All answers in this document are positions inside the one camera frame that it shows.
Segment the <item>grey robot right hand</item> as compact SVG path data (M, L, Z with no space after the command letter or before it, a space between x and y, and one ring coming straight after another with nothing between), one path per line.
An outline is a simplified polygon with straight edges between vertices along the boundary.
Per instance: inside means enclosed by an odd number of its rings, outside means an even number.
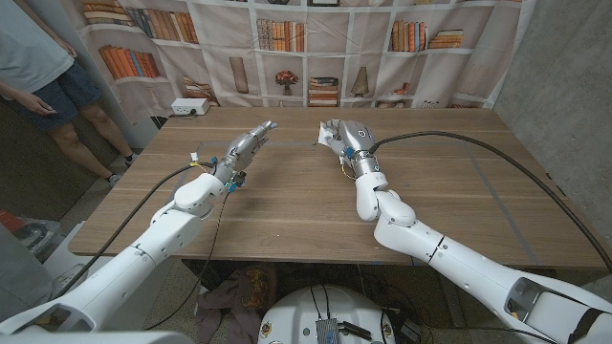
M356 179L380 171L374 154L370 152L375 144L373 135L360 122L342 119L322 122L318 143L330 147L341 161L347 163Z

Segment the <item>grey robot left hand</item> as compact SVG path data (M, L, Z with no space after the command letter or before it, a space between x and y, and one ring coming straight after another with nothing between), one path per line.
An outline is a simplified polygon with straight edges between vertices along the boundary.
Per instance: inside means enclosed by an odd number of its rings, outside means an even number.
M233 140L226 155L217 163L213 176L222 183L229 183L251 164L254 155L267 141L266 135L276 126L275 122L266 120Z

